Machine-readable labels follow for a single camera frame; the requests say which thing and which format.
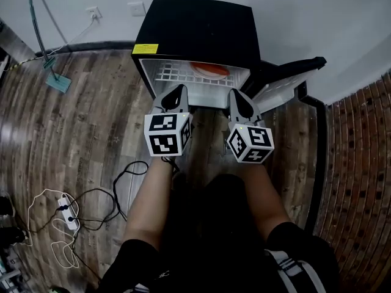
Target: fridge door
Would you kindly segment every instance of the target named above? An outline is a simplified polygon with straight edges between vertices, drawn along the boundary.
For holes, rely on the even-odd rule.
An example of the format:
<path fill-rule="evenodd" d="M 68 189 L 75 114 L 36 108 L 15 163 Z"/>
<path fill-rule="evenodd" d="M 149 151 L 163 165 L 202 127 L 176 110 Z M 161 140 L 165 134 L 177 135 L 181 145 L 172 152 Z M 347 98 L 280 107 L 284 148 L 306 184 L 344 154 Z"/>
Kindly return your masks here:
<path fill-rule="evenodd" d="M 324 67 L 326 60 L 316 57 L 281 66 L 268 67 L 257 75 L 257 81 L 245 93 L 258 105 L 261 113 L 286 103 L 294 97 L 294 88 Z"/>

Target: yellow label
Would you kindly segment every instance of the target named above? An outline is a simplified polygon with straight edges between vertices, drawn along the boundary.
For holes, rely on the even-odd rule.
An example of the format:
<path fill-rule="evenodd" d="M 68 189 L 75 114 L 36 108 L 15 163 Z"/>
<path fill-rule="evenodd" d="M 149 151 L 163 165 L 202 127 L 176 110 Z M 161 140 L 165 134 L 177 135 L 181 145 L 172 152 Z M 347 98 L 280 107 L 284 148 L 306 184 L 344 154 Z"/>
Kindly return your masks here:
<path fill-rule="evenodd" d="M 138 44 L 134 45 L 133 54 L 156 54 L 159 44 Z"/>

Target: electrical outlet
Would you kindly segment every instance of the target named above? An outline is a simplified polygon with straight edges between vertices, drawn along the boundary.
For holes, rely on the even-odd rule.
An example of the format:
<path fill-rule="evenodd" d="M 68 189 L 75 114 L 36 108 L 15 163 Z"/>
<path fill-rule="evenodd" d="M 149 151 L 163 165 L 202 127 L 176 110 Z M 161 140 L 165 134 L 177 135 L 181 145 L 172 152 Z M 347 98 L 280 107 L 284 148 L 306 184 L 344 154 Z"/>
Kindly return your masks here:
<path fill-rule="evenodd" d="M 64 209 L 62 212 L 62 215 L 64 217 L 65 222 L 68 225 L 68 228 L 70 230 L 77 230 L 79 228 L 78 221 L 77 220 L 70 220 L 71 218 L 76 218 L 75 210 L 73 209 L 69 199 L 65 194 L 62 195 L 62 198 L 58 199 L 59 206 L 65 206 L 68 205 L 67 209 Z"/>
<path fill-rule="evenodd" d="M 102 14 L 100 13 L 98 7 L 88 7 L 86 8 L 86 12 L 91 17 L 92 15 L 95 15 L 95 18 L 101 18 Z"/>
<path fill-rule="evenodd" d="M 130 14 L 132 16 L 145 16 L 145 8 L 143 2 L 129 2 Z"/>

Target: mini fridge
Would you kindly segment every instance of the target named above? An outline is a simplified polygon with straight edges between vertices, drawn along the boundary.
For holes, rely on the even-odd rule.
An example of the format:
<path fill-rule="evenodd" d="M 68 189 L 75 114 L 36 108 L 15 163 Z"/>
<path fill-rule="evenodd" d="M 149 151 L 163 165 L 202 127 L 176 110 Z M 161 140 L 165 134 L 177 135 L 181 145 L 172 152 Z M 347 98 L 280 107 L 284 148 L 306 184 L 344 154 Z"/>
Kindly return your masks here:
<path fill-rule="evenodd" d="M 326 63 L 262 61 L 252 9 L 215 0 L 153 0 L 132 58 L 153 98 L 184 84 L 189 105 L 225 109 L 236 88 L 262 112 L 284 103 Z"/>

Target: white power strip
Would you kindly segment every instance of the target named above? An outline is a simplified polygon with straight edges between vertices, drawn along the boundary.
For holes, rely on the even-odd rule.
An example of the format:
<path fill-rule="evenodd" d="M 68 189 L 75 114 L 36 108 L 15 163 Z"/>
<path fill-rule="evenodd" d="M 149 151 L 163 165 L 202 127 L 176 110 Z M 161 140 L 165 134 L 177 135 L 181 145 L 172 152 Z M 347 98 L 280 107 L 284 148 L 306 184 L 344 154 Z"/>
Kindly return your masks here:
<path fill-rule="evenodd" d="M 62 212 L 62 215 L 64 217 L 65 222 L 68 225 L 69 230 L 77 230 L 79 228 L 78 221 L 77 220 L 72 220 L 70 221 L 69 218 L 76 218 L 76 213 L 75 210 L 73 209 L 68 197 L 63 194 L 62 198 L 58 200 L 59 206 L 65 206 L 69 205 L 67 209 L 64 209 Z"/>

